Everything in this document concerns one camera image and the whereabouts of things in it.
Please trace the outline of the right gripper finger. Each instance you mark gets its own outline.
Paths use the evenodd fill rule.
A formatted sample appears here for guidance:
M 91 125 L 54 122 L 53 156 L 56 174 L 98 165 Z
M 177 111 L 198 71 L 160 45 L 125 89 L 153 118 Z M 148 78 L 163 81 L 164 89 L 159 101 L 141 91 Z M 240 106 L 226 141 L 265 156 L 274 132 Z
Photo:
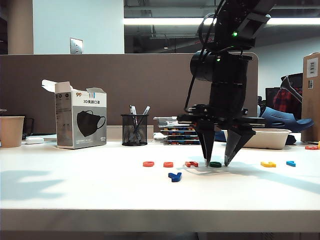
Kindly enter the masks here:
M 208 167 L 211 161 L 213 144 L 215 141 L 215 126 L 211 123 L 196 123 L 194 129 L 201 144 L 205 165 Z
M 237 152 L 254 136 L 256 132 L 250 125 L 236 125 L 227 130 L 224 153 L 224 165 L 228 166 Z

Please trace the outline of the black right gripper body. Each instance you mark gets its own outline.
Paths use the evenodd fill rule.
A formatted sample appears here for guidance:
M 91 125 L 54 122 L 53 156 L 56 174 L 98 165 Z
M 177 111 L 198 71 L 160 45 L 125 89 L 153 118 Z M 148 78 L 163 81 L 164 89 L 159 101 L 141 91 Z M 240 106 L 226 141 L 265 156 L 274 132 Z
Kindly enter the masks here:
M 265 126 L 266 120 L 262 117 L 244 116 L 247 111 L 241 109 L 237 113 L 229 110 L 219 112 L 217 108 L 208 104 L 196 104 L 190 107 L 187 113 L 178 115 L 177 121 L 180 124 L 192 125 L 196 131 L 213 131 L 215 127 L 227 130 L 239 126 Z

